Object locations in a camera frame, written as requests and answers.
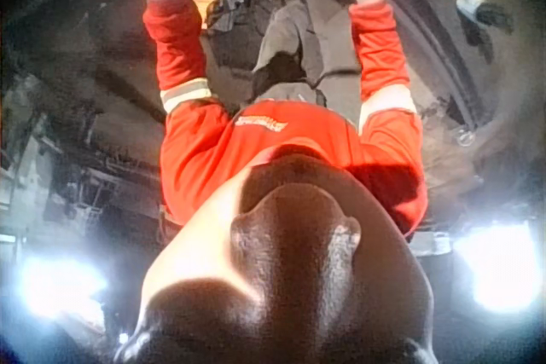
person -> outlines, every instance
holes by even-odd
[[[301,0],[286,7],[303,12]],[[287,15],[265,34],[253,88],[274,96],[231,118],[207,85],[195,4],[148,0],[167,112],[163,193],[183,228],[146,274],[117,362],[436,362],[431,289],[405,239],[427,190],[392,9],[349,8],[358,130],[309,101],[305,82],[271,81],[276,55],[299,61],[288,39],[305,19]]]

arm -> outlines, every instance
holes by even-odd
[[[409,234],[425,213],[427,189],[422,125],[408,89],[396,22],[385,0],[357,0],[349,14],[363,67],[360,141],[364,160],[373,169],[363,179],[401,231]]]
[[[160,155],[163,193],[170,212],[184,223],[206,199],[214,148],[229,118],[208,88],[195,3],[148,0],[143,20],[157,45],[157,77],[167,112]]]

red jacket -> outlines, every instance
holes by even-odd
[[[373,100],[378,90],[393,84],[408,85],[390,6],[351,6],[349,13],[363,66],[362,100]],[[422,127],[415,113],[396,108],[396,102],[387,108],[380,104],[360,135],[337,113],[304,102],[263,101],[230,118],[206,85],[201,18],[193,1],[150,1],[144,23],[157,43],[157,75],[169,113],[160,155],[163,193],[178,221],[186,223],[218,187],[265,150],[296,144],[350,171],[404,234],[416,228],[427,208],[427,190]]]

bottle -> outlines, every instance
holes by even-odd
[[[455,0],[455,3],[459,12],[480,26],[494,26],[507,34],[514,31],[514,19],[499,4],[487,0]]]

reflective stripe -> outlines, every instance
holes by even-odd
[[[403,109],[417,113],[417,108],[411,98],[410,89],[405,85],[394,84],[385,87],[373,94],[368,100],[362,103],[360,108],[360,120],[358,131],[362,134],[366,120],[373,113],[392,109]]]
[[[171,89],[161,91],[160,96],[163,108],[169,114],[181,102],[212,97],[212,92],[208,88],[206,78],[196,78]]]

